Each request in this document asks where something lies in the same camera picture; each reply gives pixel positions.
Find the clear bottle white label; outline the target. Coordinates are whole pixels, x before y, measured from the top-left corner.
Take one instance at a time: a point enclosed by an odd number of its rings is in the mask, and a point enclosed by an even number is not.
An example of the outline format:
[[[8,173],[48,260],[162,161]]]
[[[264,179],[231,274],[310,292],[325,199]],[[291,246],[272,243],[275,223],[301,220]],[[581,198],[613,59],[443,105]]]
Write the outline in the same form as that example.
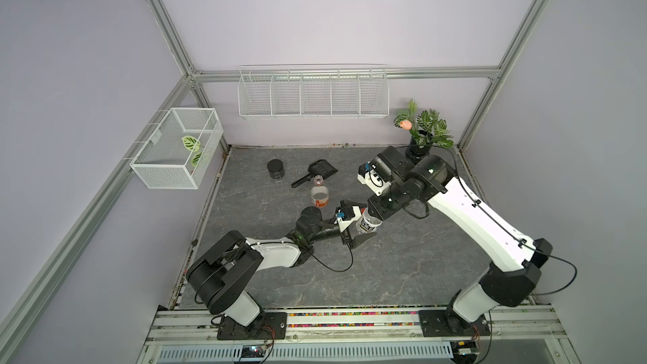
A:
[[[368,210],[365,210],[357,221],[357,232],[359,234],[371,234],[376,232],[381,225],[381,219],[372,216]]]

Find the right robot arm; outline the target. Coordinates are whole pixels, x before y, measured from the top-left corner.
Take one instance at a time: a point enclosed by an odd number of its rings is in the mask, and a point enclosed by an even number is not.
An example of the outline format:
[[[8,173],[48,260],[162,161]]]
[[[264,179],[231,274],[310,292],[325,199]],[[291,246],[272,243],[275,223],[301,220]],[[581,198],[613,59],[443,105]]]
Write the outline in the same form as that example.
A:
[[[358,169],[369,187],[371,217],[384,222],[413,201],[450,218],[490,257],[480,279],[459,291],[446,307],[446,325],[454,331],[471,325],[498,306],[516,307],[536,288],[553,247],[534,240],[500,217],[460,177],[451,158],[429,154],[412,163],[387,147]]]

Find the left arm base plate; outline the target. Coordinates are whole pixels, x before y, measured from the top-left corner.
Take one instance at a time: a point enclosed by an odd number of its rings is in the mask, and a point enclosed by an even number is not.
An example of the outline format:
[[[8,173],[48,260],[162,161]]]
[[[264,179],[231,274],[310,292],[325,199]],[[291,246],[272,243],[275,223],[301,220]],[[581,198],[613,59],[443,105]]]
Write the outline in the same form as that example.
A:
[[[250,325],[241,325],[225,316],[218,326],[218,340],[284,340],[287,313],[264,312]]]

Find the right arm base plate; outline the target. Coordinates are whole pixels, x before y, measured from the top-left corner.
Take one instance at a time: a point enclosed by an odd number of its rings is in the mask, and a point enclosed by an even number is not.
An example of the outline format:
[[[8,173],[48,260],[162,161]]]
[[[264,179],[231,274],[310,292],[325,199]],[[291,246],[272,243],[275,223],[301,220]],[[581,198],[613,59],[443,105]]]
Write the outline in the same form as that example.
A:
[[[424,309],[418,312],[424,337],[468,337],[489,336],[488,320],[481,315],[475,322],[468,323],[453,313],[439,309]]]

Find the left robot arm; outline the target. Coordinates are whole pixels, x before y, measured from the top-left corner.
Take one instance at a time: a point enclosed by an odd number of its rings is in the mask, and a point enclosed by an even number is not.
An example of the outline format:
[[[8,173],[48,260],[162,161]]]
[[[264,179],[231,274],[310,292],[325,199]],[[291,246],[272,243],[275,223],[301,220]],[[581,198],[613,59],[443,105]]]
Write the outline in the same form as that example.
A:
[[[259,271],[293,268],[313,259],[314,244],[341,239],[352,251],[359,236],[350,227],[360,222],[367,205],[343,200],[330,219],[318,207],[302,210],[295,228],[279,239],[252,239],[239,231],[226,233],[197,258],[186,272],[187,283],[195,292],[195,302],[216,316],[230,319],[246,330],[259,330],[267,324],[264,309],[246,292]]]

